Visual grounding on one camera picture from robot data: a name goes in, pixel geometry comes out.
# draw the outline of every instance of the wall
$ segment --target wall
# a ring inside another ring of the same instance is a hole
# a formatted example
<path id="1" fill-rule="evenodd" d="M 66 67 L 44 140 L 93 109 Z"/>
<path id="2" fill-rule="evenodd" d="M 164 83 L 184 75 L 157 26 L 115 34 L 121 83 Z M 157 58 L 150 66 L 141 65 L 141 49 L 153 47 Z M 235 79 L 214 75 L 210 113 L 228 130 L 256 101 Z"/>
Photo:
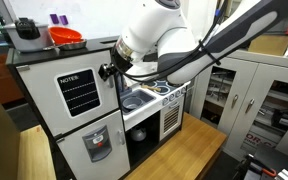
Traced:
<path id="1" fill-rule="evenodd" d="M 69 27 L 81 32 L 87 39 L 120 35 L 132 15 L 136 15 L 132 10 L 138 1 L 143 0 L 4 0 L 17 17 L 29 17 L 42 23 L 51 24 L 49 14 L 64 14 L 68 17 Z M 199 19 L 197 23 L 193 19 L 195 29 L 196 26 L 199 27 L 195 30 L 196 33 L 203 29 L 205 24 L 209 24 L 205 21 L 210 18 L 205 18 L 205 15 L 210 14 L 207 10 L 212 3 L 209 3 L 209 0 L 198 3 L 193 1 L 181 0 L 184 14 L 188 15 L 188 12 L 192 11 L 190 17 L 194 15 Z"/>

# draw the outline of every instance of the glass door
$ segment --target glass door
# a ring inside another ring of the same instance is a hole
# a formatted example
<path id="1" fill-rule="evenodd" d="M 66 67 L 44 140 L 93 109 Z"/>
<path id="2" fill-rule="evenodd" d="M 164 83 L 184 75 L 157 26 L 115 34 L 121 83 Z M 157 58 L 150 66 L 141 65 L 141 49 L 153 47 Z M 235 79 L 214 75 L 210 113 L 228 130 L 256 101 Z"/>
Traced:
<path id="1" fill-rule="evenodd" d="M 232 58 L 221 63 L 198 76 L 190 113 L 228 135 L 258 63 Z"/>
<path id="2" fill-rule="evenodd" d="M 242 158 L 258 144 L 288 155 L 288 68 L 259 65 L 226 148 Z"/>

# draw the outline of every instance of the stovetop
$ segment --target stovetop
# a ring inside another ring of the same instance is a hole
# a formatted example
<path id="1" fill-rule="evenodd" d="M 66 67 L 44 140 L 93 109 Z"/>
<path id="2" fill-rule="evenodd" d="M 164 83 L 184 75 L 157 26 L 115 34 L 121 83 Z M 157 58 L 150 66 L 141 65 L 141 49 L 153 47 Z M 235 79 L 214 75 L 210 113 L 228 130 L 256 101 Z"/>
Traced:
<path id="1" fill-rule="evenodd" d="M 151 90 L 151 91 L 153 91 L 156 94 L 161 95 L 161 96 L 165 96 L 168 93 L 172 92 L 173 90 L 175 90 L 176 88 L 179 87 L 179 86 L 170 85 L 166 80 L 152 81 L 149 83 L 144 83 L 144 85 L 161 88 L 160 92 L 158 92 L 156 90 Z"/>

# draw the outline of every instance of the black cable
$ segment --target black cable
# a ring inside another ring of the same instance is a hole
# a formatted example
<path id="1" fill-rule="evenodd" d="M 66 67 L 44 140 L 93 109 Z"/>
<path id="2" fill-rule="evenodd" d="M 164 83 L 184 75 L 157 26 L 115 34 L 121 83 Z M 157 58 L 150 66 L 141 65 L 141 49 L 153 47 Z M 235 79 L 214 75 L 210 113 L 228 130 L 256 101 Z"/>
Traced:
<path id="1" fill-rule="evenodd" d="M 202 42 L 204 43 L 205 40 L 209 37 L 209 35 L 211 34 L 211 32 L 214 30 L 214 27 L 218 24 L 218 22 L 221 20 L 221 17 L 223 16 L 225 10 L 226 10 L 226 7 L 227 7 L 227 3 L 228 3 L 228 0 L 224 1 L 221 9 L 220 9 L 220 12 L 219 12 L 219 15 L 217 16 L 216 20 L 214 21 L 214 23 L 212 24 L 212 26 L 210 27 L 209 31 L 207 32 L 206 36 L 203 38 Z M 187 64 L 189 61 L 191 61 L 194 57 L 196 57 L 199 53 L 200 53 L 200 49 L 201 46 L 198 45 L 191 53 L 187 54 L 185 57 L 183 57 L 179 62 L 175 63 L 174 65 L 172 65 L 171 67 L 169 67 L 168 69 L 164 69 L 164 70 L 161 70 L 161 71 L 157 71 L 157 72 L 154 72 L 154 73 L 149 73 L 149 74 L 143 74 L 143 75 L 131 75 L 131 74 L 128 74 L 126 72 L 123 72 L 116 64 L 115 62 L 115 58 L 112 59 L 112 62 L 115 66 L 115 68 L 120 72 L 122 73 L 124 76 L 128 77 L 129 79 L 131 80 L 134 80 L 134 81 L 138 81 L 138 82 L 150 82 L 150 81 L 153 81 L 153 80 L 158 80 L 158 79 L 161 79 L 161 78 L 164 78 L 166 76 L 168 76 L 169 74 L 175 72 L 176 70 L 171 70 L 171 72 L 165 74 L 165 75 L 159 75 L 163 72 L 166 72 L 168 71 L 170 68 L 173 68 L 175 67 L 176 65 L 179 65 L 179 64 L 183 64 L 183 65 L 180 65 L 181 67 L 183 67 L 185 64 Z M 141 78 L 141 77 L 149 77 L 149 76 L 154 76 L 154 75 L 159 75 L 153 79 L 150 79 L 148 81 L 141 81 L 141 80 L 138 80 L 138 79 L 134 79 L 134 78 Z"/>

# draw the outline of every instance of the refrigerator door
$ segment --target refrigerator door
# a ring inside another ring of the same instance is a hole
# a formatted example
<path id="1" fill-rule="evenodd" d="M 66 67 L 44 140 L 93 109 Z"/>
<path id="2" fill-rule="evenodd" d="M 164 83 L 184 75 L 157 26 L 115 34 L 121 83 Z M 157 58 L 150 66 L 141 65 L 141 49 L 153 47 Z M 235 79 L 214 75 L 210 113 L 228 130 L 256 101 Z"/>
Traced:
<path id="1" fill-rule="evenodd" d="M 78 180 L 113 180 L 130 170 L 120 111 L 65 137 L 58 146 Z"/>
<path id="2" fill-rule="evenodd" d="M 110 62 L 107 50 L 17 67 L 53 136 L 118 108 L 114 81 L 98 75 Z"/>

